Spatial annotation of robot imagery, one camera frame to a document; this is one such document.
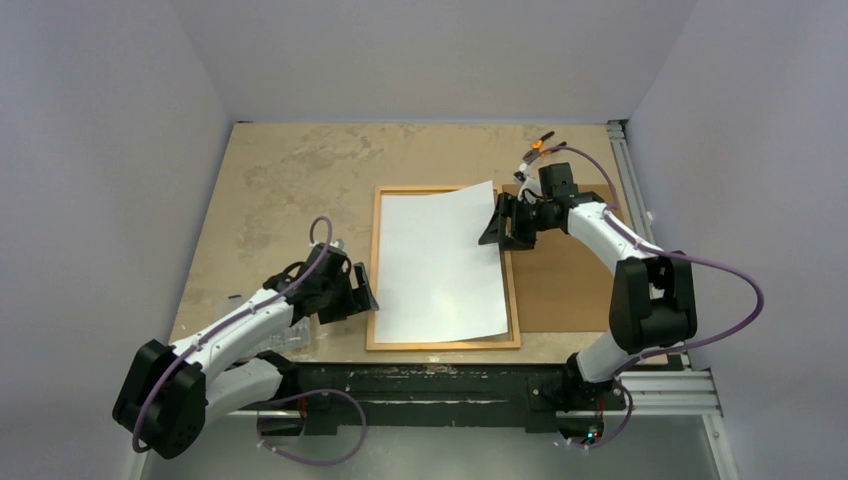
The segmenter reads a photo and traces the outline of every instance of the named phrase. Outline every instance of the table top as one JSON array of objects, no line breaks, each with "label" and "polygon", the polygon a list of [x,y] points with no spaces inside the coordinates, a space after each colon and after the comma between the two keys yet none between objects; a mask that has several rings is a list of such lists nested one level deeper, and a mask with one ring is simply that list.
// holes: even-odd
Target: table top
[{"label": "table top", "polygon": [[[621,191],[603,125],[254,124],[234,125],[171,341],[217,320],[229,295],[250,296],[265,279],[309,253],[309,225],[333,221],[351,260],[369,265],[374,191],[380,185],[510,183],[529,145],[549,130],[595,157]],[[561,153],[577,183],[604,183],[583,159]],[[627,206],[622,205],[629,223]],[[366,352],[366,315],[320,325],[295,361],[564,362],[598,333],[522,333],[520,350]]]}]

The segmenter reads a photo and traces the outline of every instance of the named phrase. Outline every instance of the clear plastic container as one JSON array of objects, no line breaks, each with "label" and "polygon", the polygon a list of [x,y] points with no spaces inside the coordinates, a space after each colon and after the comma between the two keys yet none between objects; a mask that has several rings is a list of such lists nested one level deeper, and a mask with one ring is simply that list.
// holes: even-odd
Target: clear plastic container
[{"label": "clear plastic container", "polygon": [[[222,300],[218,303],[218,308],[216,309],[215,320],[222,318],[233,310],[239,308],[244,305],[247,301],[246,298],[241,295],[231,295],[226,300]],[[255,347],[250,350],[244,352],[244,355],[240,355],[242,357],[249,357],[256,355],[259,352],[264,352],[265,350],[274,350],[275,352],[283,352],[283,351],[291,351],[291,350],[299,350],[303,348],[309,347],[309,339],[310,339],[310,328],[309,328],[309,319],[303,319],[296,324],[283,329],[280,332],[275,332],[263,339],[259,342]]]}]

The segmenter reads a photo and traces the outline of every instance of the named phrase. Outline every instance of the wooden frame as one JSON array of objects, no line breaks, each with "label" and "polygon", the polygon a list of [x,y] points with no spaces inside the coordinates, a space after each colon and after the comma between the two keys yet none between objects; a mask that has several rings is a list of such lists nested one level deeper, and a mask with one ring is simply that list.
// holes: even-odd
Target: wooden frame
[{"label": "wooden frame", "polygon": [[[447,193],[466,188],[467,185],[434,185],[434,186],[402,186],[377,187],[374,193],[374,223],[371,232],[371,269],[369,282],[371,290],[376,295],[379,281],[378,264],[380,258],[380,211],[384,195],[431,195]],[[501,192],[496,186],[495,194]],[[368,351],[445,351],[445,350],[508,350],[521,348],[521,332],[518,326],[518,306],[515,302],[515,282],[512,276],[512,256],[510,252],[501,252],[501,269],[504,276],[504,295],[507,307],[507,333],[491,337],[492,340],[473,340],[460,342],[427,342],[427,343],[378,343],[375,341],[377,326],[376,312],[368,312],[368,324],[365,333],[365,349]]]}]

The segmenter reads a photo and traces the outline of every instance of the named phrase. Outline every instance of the white board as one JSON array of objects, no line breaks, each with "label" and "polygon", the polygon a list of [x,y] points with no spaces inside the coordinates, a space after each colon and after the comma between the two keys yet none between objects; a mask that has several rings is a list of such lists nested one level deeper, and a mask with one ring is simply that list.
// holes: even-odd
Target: white board
[{"label": "white board", "polygon": [[384,195],[374,340],[453,342],[507,333],[501,256],[477,245],[492,182],[433,195]]}]

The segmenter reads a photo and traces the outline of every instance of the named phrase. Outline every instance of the white wall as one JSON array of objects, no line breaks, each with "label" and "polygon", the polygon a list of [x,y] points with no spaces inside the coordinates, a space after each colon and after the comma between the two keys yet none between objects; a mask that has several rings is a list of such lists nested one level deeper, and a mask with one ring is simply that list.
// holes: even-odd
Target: white wall
[{"label": "white wall", "polygon": [[[628,125],[662,245],[739,265],[760,320],[697,352],[745,479],[845,478],[848,3],[699,0]],[[700,338],[750,289],[697,272]]]},{"label": "white wall", "polygon": [[172,0],[238,119],[627,118],[694,0]]},{"label": "white wall", "polygon": [[166,0],[0,7],[0,477],[121,477],[229,119]]}]

